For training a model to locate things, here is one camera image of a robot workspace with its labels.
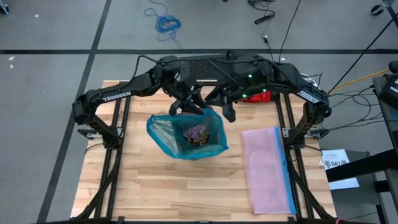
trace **red object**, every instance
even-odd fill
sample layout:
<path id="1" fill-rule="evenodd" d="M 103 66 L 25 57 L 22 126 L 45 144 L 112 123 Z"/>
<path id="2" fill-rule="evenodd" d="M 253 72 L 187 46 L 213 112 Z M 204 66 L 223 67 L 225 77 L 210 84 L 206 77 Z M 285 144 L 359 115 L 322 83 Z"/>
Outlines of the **red object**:
<path id="1" fill-rule="evenodd" d="M 243 102 L 246 103 L 264 103 L 264 102 L 270 102 L 271 101 L 271 92 L 266 91 L 265 93 L 260 93 L 257 95 L 254 95 L 250 98 L 246 98 L 242 100 Z"/>

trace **yellow cable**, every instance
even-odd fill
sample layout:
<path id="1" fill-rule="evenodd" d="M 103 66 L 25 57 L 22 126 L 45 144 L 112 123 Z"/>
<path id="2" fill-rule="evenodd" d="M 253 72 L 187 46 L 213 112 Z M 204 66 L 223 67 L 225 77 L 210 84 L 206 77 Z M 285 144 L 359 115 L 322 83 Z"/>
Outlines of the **yellow cable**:
<path id="1" fill-rule="evenodd" d="M 377 73 L 375 73 L 375 74 L 367 75 L 367 76 L 362 77 L 362 78 L 359 78 L 359 79 L 357 79 L 357 80 L 353 80 L 353 81 L 346 82 L 346 83 L 344 83 L 344 84 L 341 84 L 341 85 L 336 86 L 335 90 L 337 90 L 338 88 L 344 87 L 344 86 L 346 86 L 346 85 L 354 84 L 354 83 L 363 81 L 363 80 L 365 80 L 365 79 L 372 78 L 372 77 L 375 77 L 375 76 L 384 74 L 384 73 L 386 73 L 386 72 L 388 72 L 388 71 L 389 71 L 388 69 L 385 69 L 385 70 L 380 71 L 380 72 L 377 72 Z"/>

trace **wooden table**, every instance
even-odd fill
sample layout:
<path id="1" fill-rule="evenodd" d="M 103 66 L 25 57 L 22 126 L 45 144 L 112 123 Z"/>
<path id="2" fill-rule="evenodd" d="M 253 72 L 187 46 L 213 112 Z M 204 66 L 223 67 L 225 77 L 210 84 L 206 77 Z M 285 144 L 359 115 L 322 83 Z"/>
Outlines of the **wooden table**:
<path id="1" fill-rule="evenodd" d="M 103 87 L 118 81 L 104 81 Z M 204 87 L 202 93 L 209 93 Z M 288 122 L 282 100 L 285 120 Z M 302 116 L 303 100 L 291 96 L 296 123 Z M 238 103 L 234 105 L 236 121 L 223 118 L 229 149 L 218 156 L 197 161 L 183 161 L 166 156 L 146 131 L 147 119 L 152 114 L 167 114 L 174 102 L 158 91 L 154 96 L 131 100 L 125 133 L 123 156 L 114 202 L 113 219 L 126 220 L 212 220 L 212 221 L 286 221 L 292 214 L 254 215 L 248 199 L 248 190 L 242 159 L 241 131 L 279 126 L 274 102 Z M 101 105 L 96 114 L 110 124 L 114 102 Z M 88 146 L 100 143 L 92 140 Z M 306 144 L 319 147 L 315 139 Z M 71 216 L 78 215 L 96 193 L 101 178 L 105 150 L 91 148 L 85 156 Z M 326 211 L 336 216 L 326 173 L 319 165 L 320 152 L 302 149 L 309 189 Z M 298 188 L 303 216 L 307 215 L 304 197 Z M 104 196 L 102 216 L 105 214 L 108 194 Z"/>

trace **robotic arm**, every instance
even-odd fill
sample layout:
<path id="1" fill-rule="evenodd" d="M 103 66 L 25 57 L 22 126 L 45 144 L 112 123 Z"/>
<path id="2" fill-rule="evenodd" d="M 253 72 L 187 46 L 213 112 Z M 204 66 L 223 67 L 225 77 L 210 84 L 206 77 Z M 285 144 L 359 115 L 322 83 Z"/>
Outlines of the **robotic arm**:
<path id="1" fill-rule="evenodd" d="M 258 55 L 242 55 L 227 60 L 218 60 L 217 55 L 177 58 L 166 56 L 156 61 L 146 73 L 123 85 L 99 90 L 89 90 L 73 103 L 73 115 L 78 124 L 87 124 L 103 137 L 105 147 L 118 148 L 120 138 L 115 127 L 105 124 L 95 111 L 102 103 L 128 96 L 151 96 L 160 88 L 176 101 L 170 106 L 169 114 L 182 112 L 203 114 L 203 109 L 220 106 L 223 116 L 235 121 L 233 103 L 263 91 L 271 90 L 284 94 L 293 93 L 306 101 L 303 117 L 296 128 L 289 131 L 288 145 L 303 147 L 304 136 L 316 124 L 320 124 L 331 113 L 328 95 L 325 91 L 306 82 L 299 71 L 289 63 L 275 63 Z M 205 99 L 192 71 L 193 65 L 201 65 L 199 71 L 214 71 L 217 85 Z"/>

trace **blue cable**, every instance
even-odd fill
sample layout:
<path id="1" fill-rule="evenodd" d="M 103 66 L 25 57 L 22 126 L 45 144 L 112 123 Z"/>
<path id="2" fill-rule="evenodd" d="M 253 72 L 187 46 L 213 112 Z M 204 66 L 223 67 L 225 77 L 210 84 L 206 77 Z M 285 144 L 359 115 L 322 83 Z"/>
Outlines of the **blue cable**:
<path id="1" fill-rule="evenodd" d="M 180 46 L 179 42 L 175 39 L 177 36 L 177 29 L 181 27 L 181 22 L 175 18 L 174 16 L 166 15 L 166 13 L 169 11 L 167 6 L 163 3 L 159 2 L 154 2 L 152 0 L 148 0 L 153 4 L 160 4 L 165 7 L 166 11 L 160 16 L 158 13 L 156 13 L 156 10 L 154 8 L 148 8 L 145 9 L 144 14 L 147 17 L 155 16 L 156 17 L 156 25 L 155 29 L 158 32 L 157 34 L 157 40 L 158 41 L 166 41 L 166 40 L 174 40 L 177 42 L 178 46 Z M 160 39 L 159 34 L 169 34 L 170 37 L 166 39 Z"/>

